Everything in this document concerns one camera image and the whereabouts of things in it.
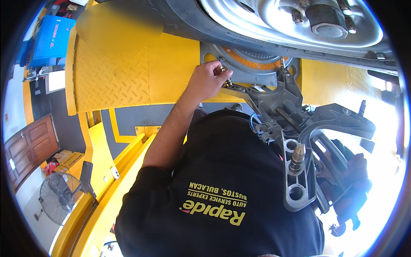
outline wooden door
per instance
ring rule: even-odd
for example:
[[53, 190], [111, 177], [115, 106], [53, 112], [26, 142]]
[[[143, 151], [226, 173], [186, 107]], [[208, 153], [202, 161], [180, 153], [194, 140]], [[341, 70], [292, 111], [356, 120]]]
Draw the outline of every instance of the wooden door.
[[17, 191], [42, 162], [59, 150], [51, 115], [27, 125], [5, 143], [7, 171]]

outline black t-shirt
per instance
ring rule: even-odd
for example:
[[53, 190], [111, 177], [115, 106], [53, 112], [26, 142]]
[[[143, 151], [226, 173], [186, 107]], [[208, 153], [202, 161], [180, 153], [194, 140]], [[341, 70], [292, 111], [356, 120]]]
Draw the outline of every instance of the black t-shirt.
[[142, 168], [115, 235], [124, 256], [312, 256], [322, 223], [283, 206], [282, 161], [249, 116], [221, 110], [192, 125], [173, 174]]

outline hand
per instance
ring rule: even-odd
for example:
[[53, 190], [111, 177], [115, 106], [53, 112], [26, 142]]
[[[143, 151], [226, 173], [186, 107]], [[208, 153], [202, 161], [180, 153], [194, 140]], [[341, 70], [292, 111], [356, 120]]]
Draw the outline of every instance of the hand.
[[[365, 193], [368, 193], [372, 187], [372, 182], [368, 179], [367, 160], [364, 158], [364, 154], [359, 153], [353, 156], [348, 162], [348, 168], [342, 172], [341, 175], [346, 186], [348, 187], [352, 184], [352, 187], [349, 192], [334, 205], [335, 213], [340, 215], [348, 209], [354, 209], [350, 212], [354, 211], [356, 213], [366, 201]], [[341, 191], [338, 192], [327, 182], [323, 182], [320, 187], [327, 197], [327, 200], [333, 202], [342, 194]]]
[[232, 70], [221, 72], [221, 66], [217, 60], [196, 66], [183, 96], [195, 101], [196, 105], [215, 96], [224, 82], [233, 75]]

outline electric fan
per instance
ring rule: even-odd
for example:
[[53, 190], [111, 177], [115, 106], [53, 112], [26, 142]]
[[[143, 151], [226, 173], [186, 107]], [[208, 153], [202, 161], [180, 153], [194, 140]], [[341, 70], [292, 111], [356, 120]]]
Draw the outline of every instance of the electric fan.
[[40, 187], [39, 202], [45, 214], [56, 224], [64, 225], [85, 193], [83, 185], [71, 174], [56, 172], [47, 176]]

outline blue machine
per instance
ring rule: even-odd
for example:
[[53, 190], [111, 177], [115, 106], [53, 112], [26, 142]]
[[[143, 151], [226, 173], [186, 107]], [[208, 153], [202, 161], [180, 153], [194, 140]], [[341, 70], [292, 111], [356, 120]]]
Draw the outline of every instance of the blue machine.
[[64, 58], [58, 65], [65, 64], [69, 34], [75, 24], [73, 19], [45, 15], [38, 33], [23, 43], [26, 48], [21, 50], [20, 66], [26, 65], [28, 57], [29, 69], [57, 65], [57, 58]]

